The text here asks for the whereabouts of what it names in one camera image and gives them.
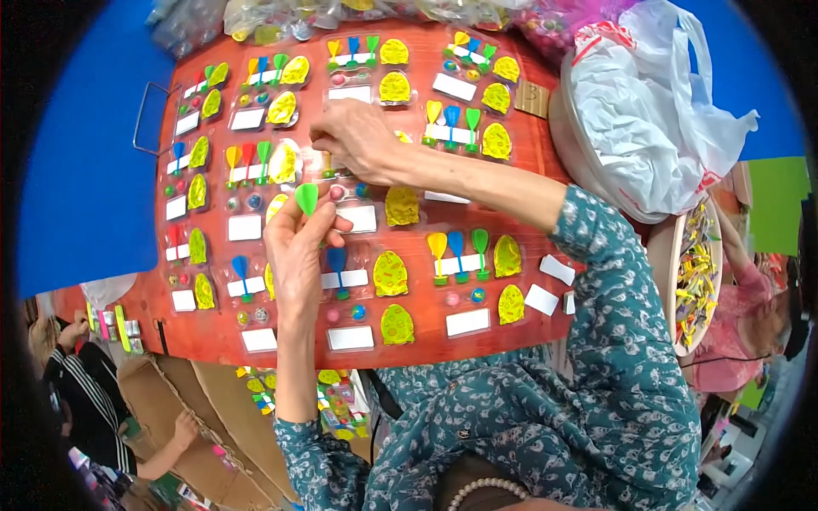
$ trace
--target person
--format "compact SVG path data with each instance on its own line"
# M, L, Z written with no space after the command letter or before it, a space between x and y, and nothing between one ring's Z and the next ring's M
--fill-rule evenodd
M535 173L403 144L380 109L360 101L331 101L310 137L364 182L459 195L538 227L587 270L574 285L573 380L548 367L543 345L376 370L401 413L386 418L389 436L370 466L321 432L313 383L319 250L343 246L336 229L351 225L336 216L326 184L306 222L287 200L263 238L279 318L277 442L306 509L681 509L691 501L699 416L645 251L616 210Z
M116 366L93 341L74 354L88 336L88 318L81 311L74 323L39 314L29 327L29 346L43 367L43 385L60 420L61 436L94 463L122 473L155 480L168 472L199 434L193 417L176 418L173 439L142 463L119 437L120 424L130 416L116 382Z
M737 285L721 283L707 333L679 363L694 388L731 392L759 375L764 360L784 353L790 327L789 292L773 296L770 279L756 268L730 219L715 200L713 204L721 246Z

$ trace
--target shirt sleeve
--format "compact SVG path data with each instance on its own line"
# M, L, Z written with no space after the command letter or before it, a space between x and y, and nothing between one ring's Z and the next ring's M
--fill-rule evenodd
M363 506L370 465L352 453L348 442L322 433L318 419L301 424L278 419L276 441L290 484L307 511Z
M622 215L570 186L553 241L587 270L574 282L568 351L584 388L642 390L687 399L645 249Z

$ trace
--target finger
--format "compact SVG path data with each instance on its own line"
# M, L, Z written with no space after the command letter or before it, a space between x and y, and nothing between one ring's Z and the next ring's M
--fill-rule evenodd
M295 238L299 244L303 244L305 249L317 249L318 244L326 236L327 231L335 223L335 204L325 202L316 212L307 220L303 229Z

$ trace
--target red tabletop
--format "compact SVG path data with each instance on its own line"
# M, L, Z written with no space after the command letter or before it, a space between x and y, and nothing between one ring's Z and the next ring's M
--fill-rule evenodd
M381 42L385 38L400 38L410 50L409 79L418 91L418 101L407 110L389 113L389 121L396 128L401 128L413 136L423 132L425 117L421 109L429 99L442 100L444 105L455 104L445 100L431 90L434 75L442 69L442 49L450 37L447 27L440 24L409 25L398 20L383 20L365 24L345 24L338 32L345 34L380 33ZM542 59L519 35L491 34L501 44L503 51L516 54L521 67L521 78L541 84L549 89L554 88L557 77L544 66ZM309 84L299 93L300 119L286 133L278 137L290 137L302 148L309 145L308 131L310 119L315 119L322 109L324 95L329 84L324 63L327 59L326 45L321 37L315 37L307 43L293 48L295 54L305 55L312 66L312 77ZM207 51L180 63L173 75L175 83L184 88L192 85L196 73L206 65L215 65L226 61L231 70L222 100L226 102L219 120L203 124L198 132L184 138L195 140L199 135L209 137L211 156L206 177L209 182L209 210L193 214L185 222L198 226L209 243L209 264L211 275L230 266L232 256L243 253L249 258L263 257L261 241L235 242L227 241L227 211L222 192L226 181L226 164L224 150L231 145L240 145L245 141L271 140L270 130L252 135L234 135L227 128L230 119L231 102L236 97L240 82L247 78L247 61L253 56L273 55L275 49L253 48L242 46L230 39L215 43ZM176 119L175 97L169 101L162 125L162 146L167 147L172 141L173 126ZM548 132L548 122L544 119L515 111L505 121L513 144L513 164L530 172L551 177L560 182L570 182L561 163L557 159ZM173 160L171 154L160 156L158 175L165 174L167 164ZM164 262L164 208L166 198L163 190L166 183L157 180L156 218L159 238L160 264L153 271L140 274L133 288L120 300L124 305L128 319L137 319L142 325L143 344L153 352L163 352L155 320L160 320L164 327L168 354L198 361L220 362L233 365L256 365L273 367L276 365L275 352L249 354L241 341L236 313L226 290L218 282L213 286L218 296L218 309L185 313L173 312L170 299L171 288L166 280L167 271ZM382 196L374 191L375 197ZM266 207L271 193L265 192ZM421 210L426 218L416 229L391 229L383 222L383 205L380 204L379 229L374 235L351 235L348 240L354 242L365 240L380 249L393 250L406 263L409 275L409 293L398 297L369 298L360 303L367 307L366 324L370 325L375 335L375 347L358 352L334 352L330 350L326 339L327 324L324 319L327 304L321 306L319 321L316 327L316 367L321 368L366 368L395 365L428 364L440 361L458 360L472 356L484 356L549 342L564 337L568 332L571 317L566 316L558 307L553 316L546 316L529 307L525 310L525 319L518 324L498 325L497 299L508 284L518 285L523 293L528 292L531 284L538 284L553 294L561 297L569 288L562 282L541 273L538 270L540 259L548 253L567 262L568 259L541 233L529 226L521 225L505 214L497 213L477 204L460 205L448 203L421 202ZM485 227L491 233L490 254L501 234L509 234L519 243L523 253L523 271L516 276L495 279L478 283L471 276L467 285L456 288L452 284L446 289L435 288L432 282L432 255L426 245L425 237L432 231L445 231L458 228L468 236L471 227ZM444 298L448 291L466 290L482 287L487 300L481 306L462 303L455 308L447 308ZM385 308L397 303L406 308L415 325L414 343L401 346L385 346L380 335L380 317ZM71 317L73 308L84 309L82 294L76 287L61 289L56 292L55 306L57 313ZM274 303L265 305L274 312ZM462 312L478 307L489 307L492 311L492 328L481 334L467 335L460 338L447 338L445 315Z

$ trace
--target green dart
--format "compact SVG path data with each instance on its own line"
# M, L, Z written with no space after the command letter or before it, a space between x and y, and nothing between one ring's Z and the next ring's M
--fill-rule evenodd
M206 83L204 84L205 89L210 88L210 75L213 74L214 69L216 68L214 68L212 65L209 65L206 68L204 68L204 79L206 80Z
M369 49L369 58L366 59L366 67L375 67L378 63L378 60L375 58L375 49L378 47L378 41L380 41L380 36L378 35L366 36L366 47Z
M465 145L465 151L467 153L476 153L479 148L477 144L474 143L474 137L477 132L477 125L480 122L480 109L465 109L465 122L469 125L469 143Z
M256 177L256 184L263 185L267 183L267 158L270 156L270 141L261 141L256 147L256 154L261 160L261 177Z
M318 205L318 185L304 183L295 187L295 203L310 218Z
M484 257L488 248L488 231L485 229L471 231L471 244L474 246L474 251L480 254L480 271L477 272L477 280L488 280L486 258Z
M272 67L276 71L273 75L273 79L270 81L273 87L278 87L278 84L281 83L281 73L284 71L284 64L286 64L289 59L286 53L277 53L276 56L272 58Z
M488 62L492 59L492 57L494 56L494 52L496 51L497 51L496 46L492 46L491 44L483 45L483 58L486 60L477 66L480 69L481 73L483 74L488 73Z

